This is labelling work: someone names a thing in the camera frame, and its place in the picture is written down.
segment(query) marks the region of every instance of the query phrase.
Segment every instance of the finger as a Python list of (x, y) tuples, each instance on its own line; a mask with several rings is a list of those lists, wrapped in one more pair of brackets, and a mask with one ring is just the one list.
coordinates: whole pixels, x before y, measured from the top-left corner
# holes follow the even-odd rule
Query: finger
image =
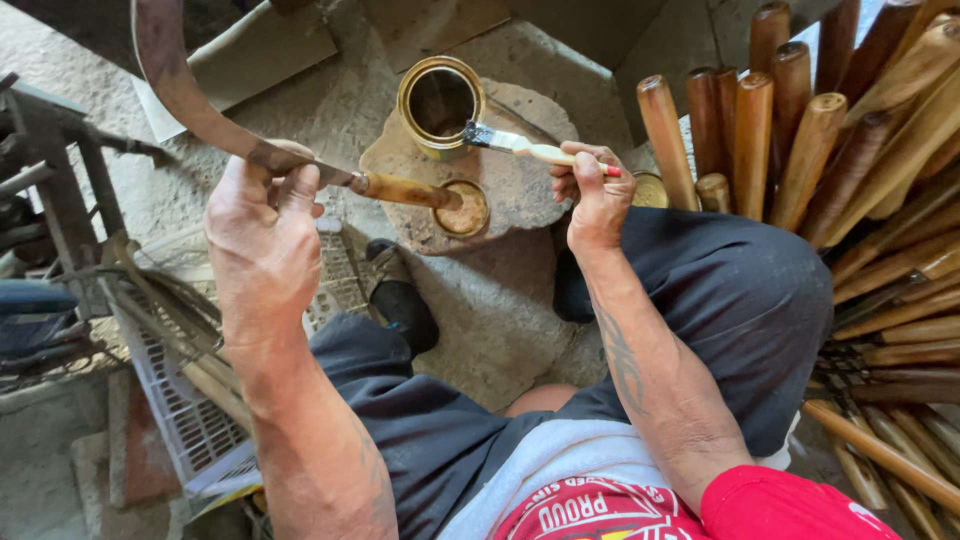
[(603, 172), (593, 154), (580, 152), (573, 163), (573, 175), (584, 200), (603, 197)]

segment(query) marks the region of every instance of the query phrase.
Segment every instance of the wooden handle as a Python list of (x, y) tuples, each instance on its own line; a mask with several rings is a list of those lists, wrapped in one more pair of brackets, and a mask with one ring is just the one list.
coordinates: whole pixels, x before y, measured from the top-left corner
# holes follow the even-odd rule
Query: wooden handle
[(693, 175), (680, 135), (677, 109), (663, 76), (654, 75), (640, 81), (636, 86), (636, 100), (640, 104), (643, 125), (654, 148), (654, 158), (660, 168), (663, 187), (670, 196), (670, 203), (677, 209), (699, 210)]
[(917, 417), (902, 407), (891, 406), (886, 411), (944, 477), (954, 485), (960, 484), (960, 463)]
[(874, 24), (853, 51), (847, 72), (837, 91), (856, 103), (876, 81), (880, 70), (897, 49), (903, 33), (913, 20), (922, 0), (887, 0)]
[[(957, 26), (957, 34), (960, 36), (960, 25)], [(960, 129), (960, 107), (957, 107), (956, 102), (958, 95), (960, 70), (950, 75), (937, 93), (920, 107), (887, 144), (867, 180), (837, 220), (837, 227), (828, 245), (835, 245), (846, 236), (860, 218), (904, 178), (916, 174), (930, 155), (953, 135), (954, 131)]]
[(789, 41), (777, 48), (773, 60), (774, 125), (771, 176), (782, 176), (790, 159), (793, 140), (810, 102), (810, 50), (802, 41)]
[(858, 384), (851, 395), (859, 402), (887, 404), (957, 404), (960, 393), (952, 382), (881, 382)]
[(900, 59), (921, 39), (935, 18), (943, 12), (956, 9), (957, 7), (956, 0), (924, 0), (917, 14), (913, 20), (910, 21), (910, 25), (907, 26), (906, 31), (904, 31), (903, 38), (897, 44), (897, 49), (894, 50), (894, 53), (890, 55), (890, 58), (884, 65), (883, 71), (886, 72), (892, 69), (894, 65), (900, 62)]
[[(956, 182), (960, 185), (960, 177), (956, 179)], [(899, 238), (892, 241), (884, 252), (889, 253), (907, 248), (957, 227), (960, 227), (960, 200), (937, 210), (936, 213), (924, 221), (908, 229)]]
[(750, 71), (770, 73), (774, 51), (790, 40), (790, 6), (771, 2), (760, 6), (750, 23)]
[(822, 405), (817, 405), (814, 400), (804, 403), (803, 411), (878, 465), (890, 471), (898, 479), (917, 488), (924, 495), (946, 506), (951, 511), (960, 510), (960, 489), (956, 486), (930, 475), (924, 469), (911, 463), (890, 445), (872, 437), (839, 414), (826, 409)]
[(918, 283), (913, 285), (907, 290), (901, 292), (901, 294), (895, 299), (895, 302), (898, 305), (917, 302), (957, 284), (960, 284), (960, 270), (950, 272), (942, 278), (932, 282)]
[(944, 339), (960, 339), (960, 315), (928, 319), (887, 329), (880, 333), (887, 345), (924, 343)]
[(960, 306), (960, 285), (941, 291), (919, 302), (895, 307), (874, 315), (866, 321), (845, 327), (836, 331), (833, 338), (838, 341), (850, 339), (872, 331), (881, 331), (916, 321), (921, 317), (958, 306)]
[(686, 102), (697, 178), (726, 171), (716, 74), (711, 68), (700, 67), (686, 76)]
[(844, 128), (852, 128), (867, 112), (889, 110), (913, 98), (936, 81), (958, 59), (960, 25), (949, 22), (927, 30), (910, 52), (883, 74), (851, 107), (844, 119)]
[(763, 221), (773, 94), (773, 79), (765, 73), (751, 73), (737, 85), (733, 198), (737, 214), (756, 221)]
[(853, 128), (807, 206), (799, 234), (811, 246), (824, 247), (830, 229), (876, 162), (892, 128), (885, 112), (865, 114)]
[(363, 175), (362, 182), (357, 185), (351, 183), (350, 189), (371, 199), (432, 209), (456, 210), (464, 203), (464, 199), (455, 191), (392, 174), (367, 173)]
[(712, 173), (698, 179), (697, 195), (700, 196), (704, 211), (731, 213), (730, 187), (724, 175)]
[(956, 426), (930, 405), (913, 405), (910, 407), (910, 412), (950, 449), (953, 457), (960, 459), (960, 430)]
[(860, 0), (842, 0), (820, 21), (816, 93), (836, 91), (847, 72), (860, 18)]
[(871, 233), (840, 257), (830, 268), (833, 282), (842, 283), (849, 279), (854, 272), (884, 251), (888, 251), (888, 246), (912, 228), (919, 227), (919, 224), (922, 224), (930, 214), (942, 208), (954, 195), (960, 193), (960, 183), (951, 176), (953, 171), (960, 174), (960, 165), (956, 168), (951, 167), (938, 175), (937, 180), (923, 195), (897, 212), (890, 221), (883, 224), (883, 227)]
[(847, 98), (838, 93), (820, 94), (806, 106), (790, 161), (777, 189), (770, 213), (771, 225), (791, 233), (800, 226), (846, 111)]
[(851, 298), (870, 292), (909, 274), (912, 270), (928, 262), (931, 257), (943, 253), (945, 249), (958, 240), (960, 240), (960, 234), (958, 233), (931, 238), (927, 242), (867, 266), (854, 274), (849, 280), (834, 286), (833, 303), (837, 305), (847, 302)]
[[(717, 107), (720, 111), (720, 133), (723, 136), (724, 163), (726, 170), (724, 176), (732, 178), (733, 175), (733, 146), (736, 142), (736, 68), (728, 65), (721, 66), (716, 70), (717, 84)], [(731, 192), (731, 208), (736, 206)]]
[(877, 382), (960, 382), (960, 368), (900, 368), (875, 369), (870, 379)]

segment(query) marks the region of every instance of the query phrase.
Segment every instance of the dark shorts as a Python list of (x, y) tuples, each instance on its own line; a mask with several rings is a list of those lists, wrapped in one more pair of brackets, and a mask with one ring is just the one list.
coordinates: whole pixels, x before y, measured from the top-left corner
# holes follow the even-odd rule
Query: dark shorts
[[(631, 209), (623, 251), (667, 325), (713, 374), (751, 454), (779, 450), (833, 313), (830, 274), (813, 250), (740, 217)], [(558, 255), (554, 309), (566, 321), (593, 320), (569, 251)], [(383, 454), (403, 539), (435, 537), (539, 424), (629, 422), (609, 376), (557, 412), (495, 416), (442, 380), (414, 375), (399, 334), (356, 315), (334, 317), (310, 347)]]

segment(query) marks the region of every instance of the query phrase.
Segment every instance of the wooden board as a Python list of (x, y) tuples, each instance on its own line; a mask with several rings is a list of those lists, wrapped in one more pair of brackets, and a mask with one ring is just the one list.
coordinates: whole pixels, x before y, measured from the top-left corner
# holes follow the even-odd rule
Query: wooden board
[[(556, 103), (521, 86), (483, 81), (487, 92), (540, 126), (558, 140), (576, 140), (577, 130)], [(526, 135), (534, 143), (549, 143), (495, 103), (488, 101), (484, 123)], [(486, 244), (514, 229), (538, 229), (560, 219), (570, 203), (558, 205), (550, 191), (550, 165), (533, 158), (519, 158), (494, 150), (473, 148), (458, 160), (428, 158), (406, 132), (394, 110), (383, 135), (360, 158), (360, 170), (388, 173), (439, 185), (463, 178), (479, 184), (487, 194), (490, 225), (469, 238), (454, 238), (441, 232), (423, 207), (381, 202), (400, 239), (427, 256), (444, 256)]]

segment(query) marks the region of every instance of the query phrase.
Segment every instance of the person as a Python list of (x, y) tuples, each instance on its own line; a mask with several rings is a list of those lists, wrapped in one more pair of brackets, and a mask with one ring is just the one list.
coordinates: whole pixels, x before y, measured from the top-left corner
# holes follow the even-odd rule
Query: person
[(599, 171), (627, 170), (608, 149), (563, 149), (576, 162), (552, 187), (577, 204), (554, 306), (596, 318), (610, 375), (513, 417), (413, 373), (435, 331), (390, 242), (367, 257), (391, 324), (340, 313), (308, 341), (319, 171), (268, 189), (230, 159), (204, 222), (276, 537), (896, 538), (832, 487), (755, 465), (784, 446), (830, 324), (813, 251), (736, 216), (632, 208), (633, 177)]

